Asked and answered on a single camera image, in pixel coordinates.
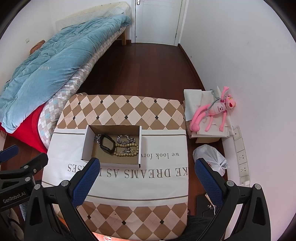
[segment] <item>door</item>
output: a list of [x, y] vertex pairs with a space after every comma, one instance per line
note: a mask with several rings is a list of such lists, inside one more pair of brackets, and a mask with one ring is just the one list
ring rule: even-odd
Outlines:
[[174, 45], [182, 0], [136, 0], [136, 42]]

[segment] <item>wooden bed leg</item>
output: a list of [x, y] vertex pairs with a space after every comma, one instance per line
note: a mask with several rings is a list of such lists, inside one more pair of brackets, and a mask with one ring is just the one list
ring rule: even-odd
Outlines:
[[121, 34], [121, 45], [126, 45], [126, 31]]

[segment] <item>red fabric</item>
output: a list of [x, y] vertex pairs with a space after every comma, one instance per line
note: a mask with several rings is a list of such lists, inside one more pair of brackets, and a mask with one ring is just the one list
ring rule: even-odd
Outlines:
[[40, 139], [38, 133], [38, 119], [43, 109], [43, 106], [39, 106], [36, 110], [34, 110], [22, 123], [21, 125], [15, 130], [14, 133], [8, 135], [19, 139], [20, 141], [28, 144], [31, 147], [34, 147], [40, 152], [47, 153], [47, 149], [44, 146], [43, 142]]

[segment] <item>textured blue pad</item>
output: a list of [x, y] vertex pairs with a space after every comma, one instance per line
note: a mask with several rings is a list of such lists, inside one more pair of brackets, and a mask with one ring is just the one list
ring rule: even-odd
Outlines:
[[195, 162], [194, 170], [212, 203], [221, 207], [224, 203], [222, 190], [199, 159]]
[[73, 190], [72, 204], [74, 207], [82, 205], [89, 190], [100, 172], [100, 162], [96, 159]]
[[8, 147], [7, 149], [0, 151], [0, 163], [6, 162], [10, 158], [16, 156], [18, 152], [19, 152], [19, 149], [17, 145]]

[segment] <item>pink stuffed animal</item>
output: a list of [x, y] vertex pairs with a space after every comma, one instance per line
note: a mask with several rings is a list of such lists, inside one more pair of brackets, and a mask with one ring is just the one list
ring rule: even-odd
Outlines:
[[227, 110], [231, 110], [236, 105], [236, 102], [233, 100], [231, 95], [227, 95], [227, 97], [225, 98], [225, 93], [228, 90], [229, 90], [229, 87], [224, 86], [220, 101], [217, 101], [214, 104], [208, 104], [208, 105], [201, 106], [197, 109], [197, 111], [195, 112], [195, 114], [192, 118], [192, 121], [190, 123], [189, 128], [191, 131], [199, 131], [200, 130], [200, 122], [207, 115], [210, 116], [210, 122], [209, 122], [208, 126], [206, 127], [205, 131], [209, 131], [209, 129], [211, 128], [212, 122], [213, 122], [214, 115], [218, 115], [220, 113], [223, 113], [222, 123], [219, 128], [219, 130], [223, 132]]

